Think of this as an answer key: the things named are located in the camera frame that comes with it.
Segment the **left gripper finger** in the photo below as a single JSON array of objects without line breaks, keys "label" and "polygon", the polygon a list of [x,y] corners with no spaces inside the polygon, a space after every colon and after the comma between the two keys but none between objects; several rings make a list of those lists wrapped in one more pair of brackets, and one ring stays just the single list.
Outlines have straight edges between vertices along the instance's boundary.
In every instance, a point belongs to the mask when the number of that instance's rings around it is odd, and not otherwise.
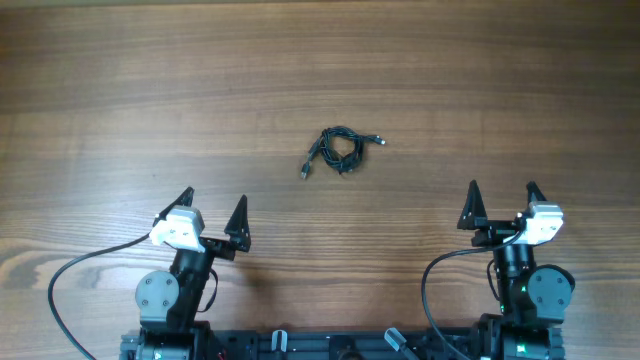
[{"label": "left gripper finger", "polygon": [[164,208],[155,216],[154,224],[157,224],[161,220],[165,220],[168,213],[175,206],[190,207],[193,202],[193,197],[194,197],[194,188],[189,186],[172,203],[170,203],[166,208]]},{"label": "left gripper finger", "polygon": [[248,221],[248,198],[242,195],[232,213],[224,233],[229,236],[229,241],[236,250],[249,252],[251,247],[251,234]]}]

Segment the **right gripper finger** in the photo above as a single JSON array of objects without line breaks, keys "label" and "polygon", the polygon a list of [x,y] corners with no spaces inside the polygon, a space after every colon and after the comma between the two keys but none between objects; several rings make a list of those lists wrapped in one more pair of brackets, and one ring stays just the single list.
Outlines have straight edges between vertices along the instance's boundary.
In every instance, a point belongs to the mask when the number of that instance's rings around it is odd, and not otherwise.
[{"label": "right gripper finger", "polygon": [[526,189],[528,204],[547,201],[546,197],[543,195],[542,191],[535,181],[528,182],[526,185]]},{"label": "right gripper finger", "polygon": [[469,183],[465,205],[459,217],[460,230],[479,230],[487,227],[487,212],[476,180]]}]

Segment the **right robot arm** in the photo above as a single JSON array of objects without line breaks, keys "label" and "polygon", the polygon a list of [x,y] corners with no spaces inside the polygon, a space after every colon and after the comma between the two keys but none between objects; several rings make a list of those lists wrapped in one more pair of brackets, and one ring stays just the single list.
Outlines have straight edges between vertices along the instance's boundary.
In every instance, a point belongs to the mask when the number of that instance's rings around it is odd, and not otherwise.
[{"label": "right robot arm", "polygon": [[472,230],[474,250],[493,254],[493,289],[499,315],[484,314],[473,325],[473,359],[562,359],[560,325],[575,289],[575,278],[557,265],[538,265],[534,249],[564,224],[561,207],[527,184],[527,208],[512,220],[491,220],[476,181],[471,181],[457,228]]}]

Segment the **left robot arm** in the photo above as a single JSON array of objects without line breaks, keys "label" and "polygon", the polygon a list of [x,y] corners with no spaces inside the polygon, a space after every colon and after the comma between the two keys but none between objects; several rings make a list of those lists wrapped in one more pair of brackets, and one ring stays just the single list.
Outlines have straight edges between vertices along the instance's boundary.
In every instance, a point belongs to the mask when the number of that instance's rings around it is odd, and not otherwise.
[{"label": "left robot arm", "polygon": [[248,199],[241,196],[224,233],[227,240],[204,237],[201,212],[192,206],[194,189],[188,187],[154,219],[149,238],[155,245],[176,250],[167,271],[153,271],[137,285],[140,330],[122,337],[121,359],[196,360],[227,359],[225,345],[210,323],[198,321],[199,305],[207,282],[218,275],[215,259],[232,261],[238,251],[249,252],[251,235]]}]

